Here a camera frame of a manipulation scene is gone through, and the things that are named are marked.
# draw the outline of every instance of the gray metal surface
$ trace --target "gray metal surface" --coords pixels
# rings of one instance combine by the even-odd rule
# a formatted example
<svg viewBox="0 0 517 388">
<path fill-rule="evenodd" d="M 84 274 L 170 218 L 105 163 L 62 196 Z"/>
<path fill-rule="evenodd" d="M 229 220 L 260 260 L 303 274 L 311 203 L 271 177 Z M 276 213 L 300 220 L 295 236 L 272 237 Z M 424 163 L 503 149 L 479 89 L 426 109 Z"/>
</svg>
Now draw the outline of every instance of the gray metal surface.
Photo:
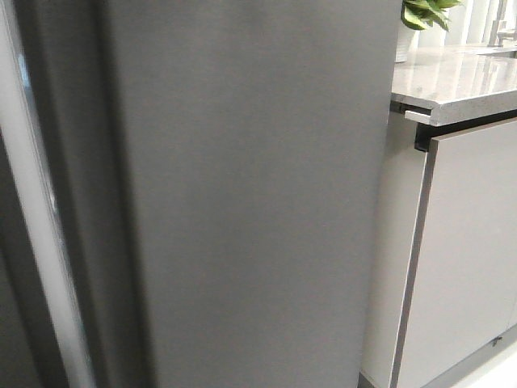
<svg viewBox="0 0 517 388">
<path fill-rule="evenodd" d="M 25 329 L 27 342 L 29 343 L 28 347 L 31 350 L 34 366 L 40 376 L 41 385 L 52 388 L 69 388 L 40 274 L 23 219 L 15 181 L 1 139 L 0 182 L 2 182 L 0 184 L 0 214 L 2 215 L 0 217 L 0 247 L 5 260 L 5 268 L 2 268 L 2 271 L 6 271 L 5 276 L 9 277 L 19 311 L 21 322 L 17 322 L 15 330 Z M 0 293 L 5 298 L 10 295 L 5 290 Z M 23 341 L 17 338 L 16 334 L 9 333 L 7 329 L 9 324 L 3 323 L 14 319 L 11 317 L 11 314 L 13 314 L 11 308 L 4 306 L 2 303 L 0 311 L 0 322 L 2 322 L 0 324 L 0 332 L 2 333 L 0 336 L 2 339 L 13 340 L 21 351 L 25 346 Z M 0 356 L 2 361 L 14 362 L 15 370 L 18 370 L 18 368 L 27 370 L 27 376 L 30 377 L 30 367 L 19 363 L 15 360 L 15 357 L 7 360 L 8 354 L 11 353 L 8 346 L 0 344 L 0 349 L 5 349 L 6 352 Z M 0 366 L 0 370 L 7 375 L 13 373 L 5 365 Z M 13 386 L 13 384 L 3 382 L 0 383 L 0 386 Z"/>
<path fill-rule="evenodd" d="M 356 386 L 399 10 L 107 2 L 159 388 Z"/>
<path fill-rule="evenodd" d="M 0 251 L 0 386 L 43 388 Z"/>
<path fill-rule="evenodd" d="M 71 388 L 94 388 L 69 256 L 10 1 L 0 3 L 0 83 L 2 139 L 69 384 Z"/>
<path fill-rule="evenodd" d="M 14 2 L 95 379 L 148 388 L 95 3 Z"/>
</svg>

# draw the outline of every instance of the kitchen cabinet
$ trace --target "kitchen cabinet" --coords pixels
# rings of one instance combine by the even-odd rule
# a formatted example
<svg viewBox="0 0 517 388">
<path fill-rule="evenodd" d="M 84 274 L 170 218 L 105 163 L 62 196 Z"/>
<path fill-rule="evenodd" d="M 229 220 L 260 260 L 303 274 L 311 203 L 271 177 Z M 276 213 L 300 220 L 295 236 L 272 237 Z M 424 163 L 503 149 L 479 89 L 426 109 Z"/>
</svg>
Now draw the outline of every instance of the kitchen cabinet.
<svg viewBox="0 0 517 388">
<path fill-rule="evenodd" d="M 376 388 L 423 387 L 517 323 L 517 119 L 427 152 L 416 130 L 391 114 L 363 359 Z"/>
</svg>

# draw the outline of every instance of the sink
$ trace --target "sink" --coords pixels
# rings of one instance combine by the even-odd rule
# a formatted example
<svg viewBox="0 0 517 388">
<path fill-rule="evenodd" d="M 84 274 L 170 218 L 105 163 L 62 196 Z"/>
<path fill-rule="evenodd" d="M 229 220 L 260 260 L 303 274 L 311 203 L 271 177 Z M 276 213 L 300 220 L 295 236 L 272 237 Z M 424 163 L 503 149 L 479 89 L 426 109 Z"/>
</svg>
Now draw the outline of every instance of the sink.
<svg viewBox="0 0 517 388">
<path fill-rule="evenodd" d="M 482 55 L 484 57 L 502 57 L 517 59 L 517 46 L 508 47 L 482 47 L 458 53 Z"/>
</svg>

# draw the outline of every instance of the refrigerator door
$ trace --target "refrigerator door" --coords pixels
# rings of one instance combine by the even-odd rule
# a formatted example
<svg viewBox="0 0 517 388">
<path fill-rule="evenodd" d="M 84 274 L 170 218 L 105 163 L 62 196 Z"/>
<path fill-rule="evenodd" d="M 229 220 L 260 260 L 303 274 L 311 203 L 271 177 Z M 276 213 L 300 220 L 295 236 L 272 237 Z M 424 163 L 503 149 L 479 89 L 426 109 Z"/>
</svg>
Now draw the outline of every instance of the refrigerator door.
<svg viewBox="0 0 517 388">
<path fill-rule="evenodd" d="M 400 1 L 105 4 L 157 387 L 355 386 Z"/>
<path fill-rule="evenodd" d="M 1 251 L 0 306 L 0 386 L 42 388 Z"/>
</svg>

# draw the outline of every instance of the green leaf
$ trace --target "green leaf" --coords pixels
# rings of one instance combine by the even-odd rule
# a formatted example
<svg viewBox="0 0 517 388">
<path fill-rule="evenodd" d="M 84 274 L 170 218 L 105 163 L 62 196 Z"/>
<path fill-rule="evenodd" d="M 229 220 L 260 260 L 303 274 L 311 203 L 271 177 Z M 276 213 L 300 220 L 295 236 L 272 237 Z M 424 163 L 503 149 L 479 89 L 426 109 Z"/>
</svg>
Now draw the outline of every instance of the green leaf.
<svg viewBox="0 0 517 388">
<path fill-rule="evenodd" d="M 449 31 L 447 26 L 448 18 L 447 16 L 445 16 L 443 11 L 436 5 L 435 0 L 427 0 L 427 3 L 429 4 L 429 8 L 433 14 L 431 16 L 431 19 L 437 22 L 437 24 L 445 31 Z"/>
<path fill-rule="evenodd" d="M 406 27 L 419 31 L 428 29 L 428 25 L 423 22 L 408 6 L 403 6 L 403 8 L 401 20 Z"/>
<path fill-rule="evenodd" d="M 461 4 L 460 0 L 436 0 L 436 5 L 440 8 L 451 8 L 453 6 L 459 6 Z"/>
<path fill-rule="evenodd" d="M 429 4 L 426 0 L 404 0 L 404 5 L 413 10 L 429 10 Z"/>
<path fill-rule="evenodd" d="M 443 18 L 440 18 L 439 16 L 437 15 L 433 15 L 432 16 L 432 19 L 441 27 L 443 28 L 445 31 L 449 31 L 449 26 L 447 25 L 447 18 L 446 19 L 443 19 Z"/>
</svg>

